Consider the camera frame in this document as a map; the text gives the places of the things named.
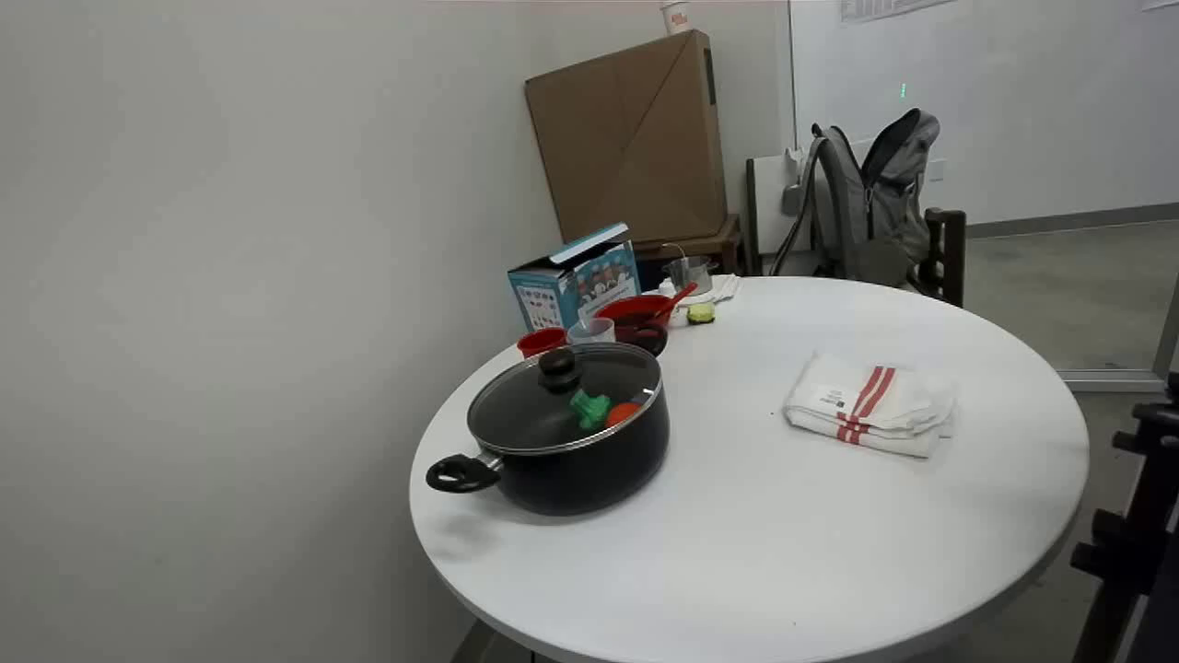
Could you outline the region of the white towel with red stripes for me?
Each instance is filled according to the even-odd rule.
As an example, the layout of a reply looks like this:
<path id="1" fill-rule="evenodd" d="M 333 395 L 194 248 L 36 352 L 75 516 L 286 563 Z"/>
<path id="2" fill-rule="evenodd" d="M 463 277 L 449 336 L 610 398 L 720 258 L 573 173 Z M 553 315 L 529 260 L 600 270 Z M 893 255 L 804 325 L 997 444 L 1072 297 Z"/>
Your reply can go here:
<path id="1" fill-rule="evenodd" d="M 912 363 L 815 352 L 781 416 L 788 426 L 841 444 L 927 459 L 953 406 L 957 388 Z"/>

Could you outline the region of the red bowl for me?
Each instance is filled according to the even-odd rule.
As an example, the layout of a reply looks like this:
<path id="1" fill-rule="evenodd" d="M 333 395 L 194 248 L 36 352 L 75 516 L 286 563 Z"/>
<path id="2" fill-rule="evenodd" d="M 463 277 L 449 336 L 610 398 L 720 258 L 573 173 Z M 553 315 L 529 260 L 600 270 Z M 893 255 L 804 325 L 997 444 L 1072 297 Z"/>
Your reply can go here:
<path id="1" fill-rule="evenodd" d="M 635 293 L 605 307 L 605 315 L 615 325 L 620 344 L 635 344 L 648 352 L 667 346 L 672 297 L 667 293 Z"/>

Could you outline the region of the blue and white carton box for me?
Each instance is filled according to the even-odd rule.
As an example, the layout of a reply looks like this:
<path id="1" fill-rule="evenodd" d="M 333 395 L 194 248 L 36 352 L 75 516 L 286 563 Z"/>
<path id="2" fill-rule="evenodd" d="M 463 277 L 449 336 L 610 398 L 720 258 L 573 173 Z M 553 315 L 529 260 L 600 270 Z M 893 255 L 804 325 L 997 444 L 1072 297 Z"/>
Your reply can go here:
<path id="1" fill-rule="evenodd" d="M 621 220 L 510 271 L 510 290 L 529 333 L 573 329 L 608 303 L 640 290 L 635 239 Z"/>

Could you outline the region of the glass pot lid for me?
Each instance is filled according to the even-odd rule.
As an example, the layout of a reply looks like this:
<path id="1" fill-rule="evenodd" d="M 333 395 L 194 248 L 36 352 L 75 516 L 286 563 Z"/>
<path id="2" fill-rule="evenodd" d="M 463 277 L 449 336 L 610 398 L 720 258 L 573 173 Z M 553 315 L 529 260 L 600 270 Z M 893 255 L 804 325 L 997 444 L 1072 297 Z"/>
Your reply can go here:
<path id="1" fill-rule="evenodd" d="M 608 395 L 610 406 L 636 401 L 640 412 L 620 426 L 577 432 L 567 401 Z M 556 457 L 640 432 L 667 438 L 667 395 L 658 362 L 631 344 L 550 350 L 496 372 L 467 406 L 467 432 L 502 457 Z"/>

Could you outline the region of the green toy in pot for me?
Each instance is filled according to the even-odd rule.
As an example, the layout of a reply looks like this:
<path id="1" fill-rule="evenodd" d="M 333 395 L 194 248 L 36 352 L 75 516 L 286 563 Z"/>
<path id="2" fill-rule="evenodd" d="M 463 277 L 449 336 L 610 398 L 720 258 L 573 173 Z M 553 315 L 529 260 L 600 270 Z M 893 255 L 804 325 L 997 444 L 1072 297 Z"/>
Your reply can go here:
<path id="1" fill-rule="evenodd" d="M 608 421 L 610 398 L 577 392 L 567 409 L 573 412 L 577 432 L 598 432 Z"/>

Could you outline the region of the orange toy in pot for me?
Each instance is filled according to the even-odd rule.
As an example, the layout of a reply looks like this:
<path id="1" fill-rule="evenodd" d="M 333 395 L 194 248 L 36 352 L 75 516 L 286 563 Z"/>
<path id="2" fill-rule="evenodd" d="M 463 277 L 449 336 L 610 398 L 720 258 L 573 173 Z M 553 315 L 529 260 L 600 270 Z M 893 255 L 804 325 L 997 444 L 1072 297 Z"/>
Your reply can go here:
<path id="1" fill-rule="evenodd" d="M 636 416 L 636 412 L 640 412 L 636 401 L 620 401 L 620 406 L 608 409 L 608 426 L 620 426 L 620 425 L 626 425 L 626 421 Z"/>

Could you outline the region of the black cooking pot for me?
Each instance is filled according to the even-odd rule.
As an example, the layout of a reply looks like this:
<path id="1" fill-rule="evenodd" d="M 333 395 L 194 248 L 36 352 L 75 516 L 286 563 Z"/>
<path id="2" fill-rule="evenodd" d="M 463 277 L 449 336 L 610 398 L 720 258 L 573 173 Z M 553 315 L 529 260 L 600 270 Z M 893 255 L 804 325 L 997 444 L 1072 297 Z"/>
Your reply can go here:
<path id="1" fill-rule="evenodd" d="M 600 444 L 556 457 L 502 457 L 484 444 L 475 457 L 449 454 L 429 469 L 429 486 L 438 493 L 480 493 L 496 486 L 512 506 L 544 516 L 600 511 L 646 490 L 662 469 L 667 444 L 672 412 L 667 438 L 626 432 Z"/>

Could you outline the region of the yellow green sponge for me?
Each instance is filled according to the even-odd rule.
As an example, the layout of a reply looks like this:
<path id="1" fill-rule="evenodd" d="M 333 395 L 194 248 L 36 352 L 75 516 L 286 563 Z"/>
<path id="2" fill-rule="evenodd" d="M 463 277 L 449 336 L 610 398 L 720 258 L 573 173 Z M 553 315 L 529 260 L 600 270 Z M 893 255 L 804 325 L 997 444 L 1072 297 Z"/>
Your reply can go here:
<path id="1" fill-rule="evenodd" d="M 712 303 L 693 303 L 685 307 L 689 325 L 713 325 L 713 307 Z"/>

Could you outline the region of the large cardboard box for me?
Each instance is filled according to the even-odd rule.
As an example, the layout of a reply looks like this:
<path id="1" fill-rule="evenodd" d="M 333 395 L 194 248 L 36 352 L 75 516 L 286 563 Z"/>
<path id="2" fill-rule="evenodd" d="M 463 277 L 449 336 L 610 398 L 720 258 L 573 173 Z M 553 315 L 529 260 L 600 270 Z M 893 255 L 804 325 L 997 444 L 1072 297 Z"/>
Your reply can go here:
<path id="1" fill-rule="evenodd" d="M 567 239 L 626 220 L 636 244 L 731 220 L 712 42 L 701 28 L 539 75 L 524 83 Z"/>

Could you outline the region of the grey backpack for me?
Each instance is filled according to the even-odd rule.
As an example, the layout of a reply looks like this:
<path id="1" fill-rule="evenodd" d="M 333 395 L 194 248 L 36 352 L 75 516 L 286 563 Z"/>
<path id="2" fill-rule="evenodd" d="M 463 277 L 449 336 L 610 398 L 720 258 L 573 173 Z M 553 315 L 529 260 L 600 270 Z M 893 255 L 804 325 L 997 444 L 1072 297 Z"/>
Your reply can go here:
<path id="1" fill-rule="evenodd" d="M 877 134 L 866 157 L 841 125 L 815 125 L 799 184 L 799 217 L 772 250 L 772 270 L 810 233 L 817 277 L 904 287 L 927 258 L 931 233 L 920 217 L 920 184 L 938 120 L 909 108 Z"/>

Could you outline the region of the black chair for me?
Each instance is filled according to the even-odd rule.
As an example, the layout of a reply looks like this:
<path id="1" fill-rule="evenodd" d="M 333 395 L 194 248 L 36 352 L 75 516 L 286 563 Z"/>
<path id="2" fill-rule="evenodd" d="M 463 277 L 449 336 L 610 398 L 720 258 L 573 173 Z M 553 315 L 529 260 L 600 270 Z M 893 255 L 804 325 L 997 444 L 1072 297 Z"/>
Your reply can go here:
<path id="1" fill-rule="evenodd" d="M 963 211 L 927 211 L 927 255 L 916 266 L 916 290 L 943 297 L 950 307 L 964 303 L 964 214 Z"/>

